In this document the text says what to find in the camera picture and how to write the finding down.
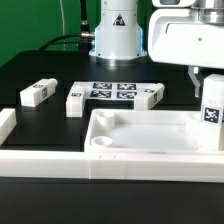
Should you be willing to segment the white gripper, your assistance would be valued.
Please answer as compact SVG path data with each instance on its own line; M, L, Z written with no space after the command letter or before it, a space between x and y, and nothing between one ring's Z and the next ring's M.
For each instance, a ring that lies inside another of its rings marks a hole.
M148 53L154 62L189 65L195 96L199 67L224 69L224 0L152 0Z

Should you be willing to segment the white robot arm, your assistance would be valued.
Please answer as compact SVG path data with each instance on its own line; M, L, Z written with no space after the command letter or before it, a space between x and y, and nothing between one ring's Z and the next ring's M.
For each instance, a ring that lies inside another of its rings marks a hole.
M116 66L148 56L154 62L186 65L200 95L200 69L224 69L224 0L152 0L157 10L148 36L137 22L138 0L101 0L90 58Z

